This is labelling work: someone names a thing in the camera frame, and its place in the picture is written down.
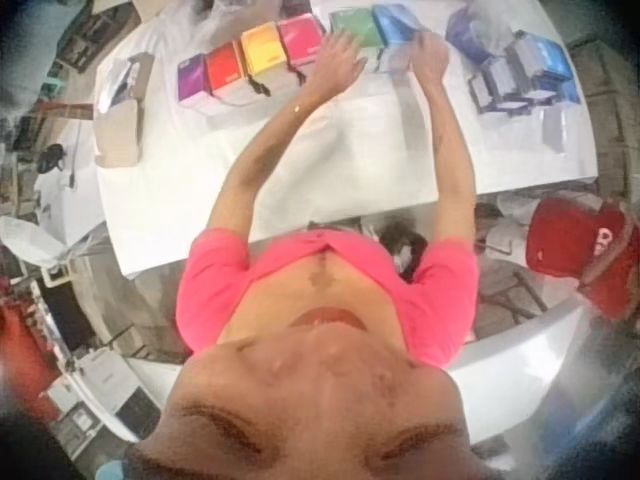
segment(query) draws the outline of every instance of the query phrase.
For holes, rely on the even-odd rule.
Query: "green box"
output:
[[[384,48],[370,8],[349,8],[331,13],[331,30],[346,30],[360,41],[362,48]]]

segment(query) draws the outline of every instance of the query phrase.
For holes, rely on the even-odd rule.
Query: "hand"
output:
[[[322,105],[341,94],[358,79],[366,59],[358,60],[360,47],[348,32],[324,38],[313,73],[303,92]]]
[[[449,66],[449,47],[433,32],[418,32],[411,46],[413,73],[423,87],[441,85]]]

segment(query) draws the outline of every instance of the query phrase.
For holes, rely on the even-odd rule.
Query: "white counter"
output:
[[[312,3],[323,19],[332,10],[371,2]],[[463,5],[403,3],[440,34],[449,15]],[[501,5],[514,29],[560,40],[537,0],[505,0]],[[185,11],[174,4],[141,25],[98,70],[99,83],[114,58],[143,50],[156,55],[140,163],[128,169],[98,169],[111,241],[125,275],[187,256],[234,159],[284,101],[264,100],[213,119],[180,107],[176,65],[202,48],[192,38]],[[597,176],[584,102],[567,110],[566,152],[557,154],[542,143],[541,109],[512,120],[505,114],[480,117],[466,84],[472,72],[451,47],[445,85],[473,158],[479,193]],[[310,220],[330,221],[436,199],[429,110],[415,78],[372,74],[318,110],[301,129],[258,198],[251,238],[267,238]]]

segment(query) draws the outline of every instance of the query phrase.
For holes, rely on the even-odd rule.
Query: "pink shirt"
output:
[[[194,351],[215,344],[249,286],[301,258],[333,250],[393,300],[408,351],[421,362],[449,363],[471,329],[478,292],[478,264],[470,247],[457,241],[429,245],[405,283],[393,260],[375,241],[357,233],[312,230],[275,240],[253,263],[247,242],[213,229],[191,247],[178,291],[176,319]]]

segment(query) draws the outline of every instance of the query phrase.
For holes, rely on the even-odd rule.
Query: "purple box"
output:
[[[211,95],[203,54],[178,64],[178,101],[205,114],[219,111],[220,104]]]

